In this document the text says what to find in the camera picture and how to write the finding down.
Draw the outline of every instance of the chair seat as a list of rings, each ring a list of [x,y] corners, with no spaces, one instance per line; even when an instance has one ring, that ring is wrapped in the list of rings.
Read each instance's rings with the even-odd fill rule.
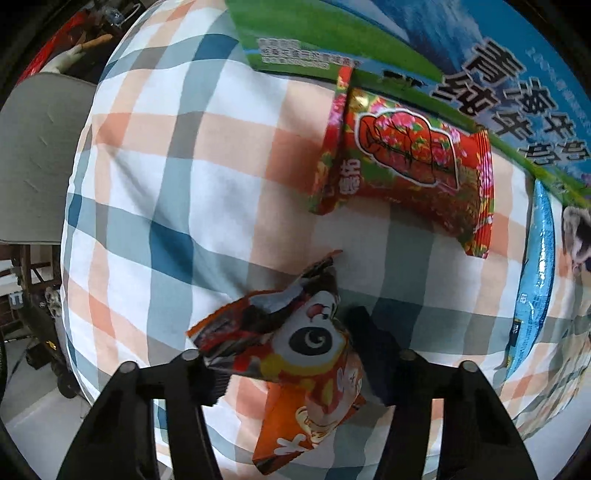
[[[61,242],[68,180],[95,90],[39,73],[11,92],[0,111],[0,242]]]

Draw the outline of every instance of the red snack bag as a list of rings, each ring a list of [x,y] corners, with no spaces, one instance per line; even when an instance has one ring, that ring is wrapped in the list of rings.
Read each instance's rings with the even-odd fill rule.
[[[187,332],[210,368],[273,382],[253,455],[274,472],[314,449],[365,403],[362,367],[335,318],[333,257],[281,291],[254,292]]]
[[[348,83],[350,71],[342,73]],[[468,255],[486,258],[494,197],[486,131],[465,135],[397,101],[345,91],[337,84],[310,211],[324,215],[353,195],[389,200],[439,223]]]

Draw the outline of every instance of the floor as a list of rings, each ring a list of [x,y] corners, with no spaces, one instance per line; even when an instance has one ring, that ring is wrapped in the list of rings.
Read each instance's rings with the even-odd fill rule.
[[[7,343],[9,372],[29,340]],[[591,424],[591,375],[564,412],[526,440],[540,480],[553,480],[579,445]],[[22,361],[0,405],[0,418],[41,480],[54,480],[84,416],[88,403],[67,400],[56,388],[49,365],[34,370]],[[171,478],[162,466],[162,479]]]

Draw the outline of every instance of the cartoon eye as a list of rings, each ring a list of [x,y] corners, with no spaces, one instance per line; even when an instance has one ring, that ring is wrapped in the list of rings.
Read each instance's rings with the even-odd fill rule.
[[[273,351],[284,362],[284,370],[307,375],[325,372],[345,347],[343,335],[331,321],[336,309],[336,298],[320,291],[294,312],[274,333]]]
[[[322,327],[304,327],[296,330],[289,340],[290,348],[302,355],[324,355],[332,349],[332,335]]]

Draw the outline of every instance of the snack package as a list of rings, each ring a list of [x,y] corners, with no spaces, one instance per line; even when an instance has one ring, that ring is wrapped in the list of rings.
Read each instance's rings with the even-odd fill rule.
[[[554,283],[554,249],[554,218],[550,199],[542,182],[536,180],[525,264],[507,344],[506,378],[530,354],[544,326]]]
[[[359,88],[347,96],[350,71],[343,67],[337,80],[310,211],[324,215],[354,195],[389,200],[439,223],[468,255],[486,258],[493,215],[486,131],[465,135]]]
[[[365,403],[361,362],[335,319],[336,253],[285,290],[251,293],[187,332],[210,368],[273,382],[253,455],[263,474],[315,448]]]

